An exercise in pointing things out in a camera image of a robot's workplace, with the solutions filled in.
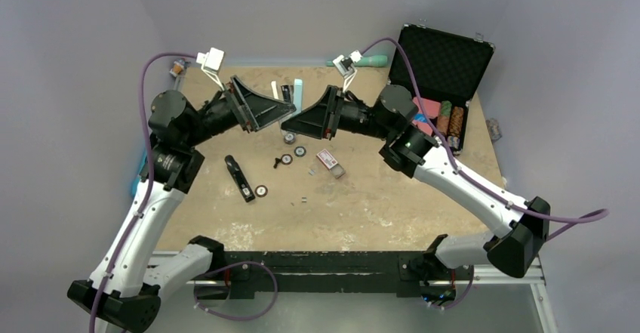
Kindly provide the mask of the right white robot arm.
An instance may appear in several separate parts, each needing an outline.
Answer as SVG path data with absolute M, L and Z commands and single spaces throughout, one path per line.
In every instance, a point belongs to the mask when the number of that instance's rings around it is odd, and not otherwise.
M 430 276 L 491 264 L 522 278 L 547 240 L 549 225 L 535 215 L 549 216 L 549 203 L 509 193 L 452 159 L 441 142 L 414 125 L 417 111 L 410 91 L 399 85 L 385 86 L 373 106 L 329 85 L 321 100 L 284 121 L 282 129 L 319 140 L 339 130 L 383 140 L 379 154 L 392 170 L 436 188 L 486 226 L 475 235 L 438 236 L 423 259 Z

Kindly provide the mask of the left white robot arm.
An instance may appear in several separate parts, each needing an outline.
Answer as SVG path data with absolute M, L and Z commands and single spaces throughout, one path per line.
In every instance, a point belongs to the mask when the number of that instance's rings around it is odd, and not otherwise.
M 178 90 L 154 98 L 143 120 L 149 136 L 146 165 L 130 210 L 98 267 L 88 278 L 72 282 L 67 292 L 89 314 L 90 331 L 146 331 L 162 302 L 189 280 L 249 277 L 252 261 L 231 262 L 222 243 L 204 236 L 191 239 L 157 266 L 149 262 L 203 164 L 198 145 L 237 126 L 259 131 L 294 111 L 293 104 L 255 93 L 236 77 L 202 108 Z

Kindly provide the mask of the light blue stapler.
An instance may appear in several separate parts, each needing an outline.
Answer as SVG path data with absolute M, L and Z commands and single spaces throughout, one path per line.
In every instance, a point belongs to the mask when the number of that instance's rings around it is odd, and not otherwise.
M 290 114 L 290 117 L 302 112 L 303 81 L 301 79 L 295 79 L 292 85 L 279 85 L 277 81 L 272 80 L 270 82 L 270 88 L 272 90 L 272 96 L 276 100 L 290 103 L 295 107 L 295 111 Z

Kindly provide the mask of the black stapler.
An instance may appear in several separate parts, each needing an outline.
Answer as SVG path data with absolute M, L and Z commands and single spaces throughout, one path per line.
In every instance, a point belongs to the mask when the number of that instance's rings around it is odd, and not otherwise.
M 254 191 L 251 189 L 248 183 L 248 180 L 244 175 L 244 172 L 240 168 L 235 158 L 231 155 L 227 155 L 224 157 L 224 161 L 225 161 L 227 170 L 231 178 L 234 180 L 236 186 L 238 187 L 239 192 L 241 193 L 244 201 L 245 202 L 253 201 L 256 198 Z

